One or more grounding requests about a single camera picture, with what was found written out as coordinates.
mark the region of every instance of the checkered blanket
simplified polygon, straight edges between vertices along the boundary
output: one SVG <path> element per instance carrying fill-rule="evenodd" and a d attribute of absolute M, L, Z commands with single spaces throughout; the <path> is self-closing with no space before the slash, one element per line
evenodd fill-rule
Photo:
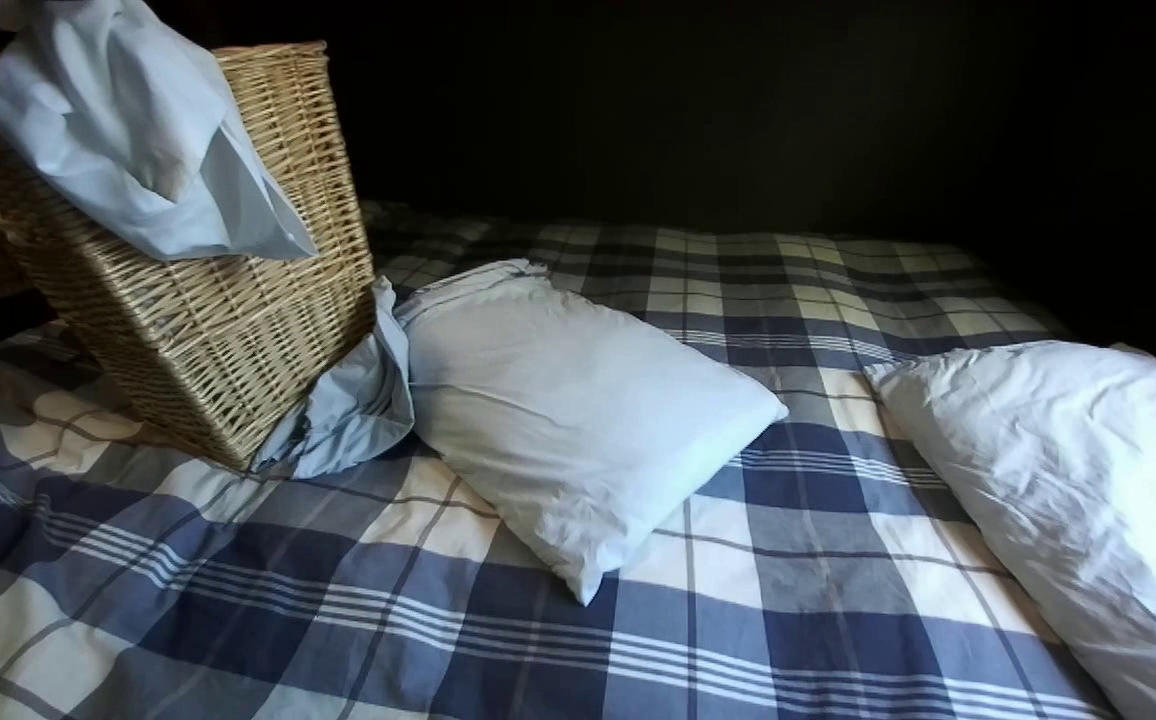
<path fill-rule="evenodd" d="M 412 294 L 534 256 L 794 407 L 581 607 L 422 440 L 284 485 L 0 344 L 0 716 L 1111 716 L 863 362 L 1044 337 L 943 245 L 372 221 Z"/>

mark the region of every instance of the pillowcase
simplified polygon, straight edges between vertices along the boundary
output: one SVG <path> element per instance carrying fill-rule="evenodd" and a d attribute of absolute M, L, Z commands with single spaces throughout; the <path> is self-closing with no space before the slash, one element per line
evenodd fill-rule
<path fill-rule="evenodd" d="M 590 606 L 786 404 L 667 333 L 499 262 L 397 307 L 418 433 Z"/>
<path fill-rule="evenodd" d="M 863 370 L 1123 716 L 1156 716 L 1156 362 L 1031 341 Z"/>

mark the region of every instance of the white fabric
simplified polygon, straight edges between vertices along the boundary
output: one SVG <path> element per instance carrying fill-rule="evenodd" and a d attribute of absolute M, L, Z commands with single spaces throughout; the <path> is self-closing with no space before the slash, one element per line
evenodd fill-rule
<path fill-rule="evenodd" d="M 143 0 L 4 0 L 0 137 L 156 262 L 310 256 L 220 63 Z"/>
<path fill-rule="evenodd" d="M 590 606 L 786 404 L 667 333 L 556 294 L 529 262 L 397 307 L 418 433 Z"/>
<path fill-rule="evenodd" d="M 378 275 L 372 294 L 372 333 L 320 372 L 305 404 L 269 433 L 252 459 L 260 473 L 291 479 L 347 473 L 412 437 L 407 333 L 392 315 L 390 275 Z"/>
<path fill-rule="evenodd" d="M 869 381 L 1117 707 L 1156 720 L 1156 362 L 1036 341 Z"/>

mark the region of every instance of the white pillow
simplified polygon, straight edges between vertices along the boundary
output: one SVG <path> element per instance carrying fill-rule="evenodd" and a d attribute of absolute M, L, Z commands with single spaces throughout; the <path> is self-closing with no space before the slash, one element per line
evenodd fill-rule
<path fill-rule="evenodd" d="M 786 404 L 667 333 L 499 262 L 397 307 L 418 433 L 590 606 Z"/>
<path fill-rule="evenodd" d="M 863 370 L 1123 716 L 1156 716 L 1156 362 L 1031 341 Z"/>

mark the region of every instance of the plaid duvet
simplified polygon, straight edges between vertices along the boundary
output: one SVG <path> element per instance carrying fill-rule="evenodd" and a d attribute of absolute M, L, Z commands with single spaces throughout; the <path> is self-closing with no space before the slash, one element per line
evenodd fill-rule
<path fill-rule="evenodd" d="M 0 716 L 1111 716 L 860 366 L 1047 337 L 950 245 L 372 216 L 381 274 L 529 256 L 794 407 L 581 607 L 402 445 L 284 485 L 142 445 L 0 344 Z"/>

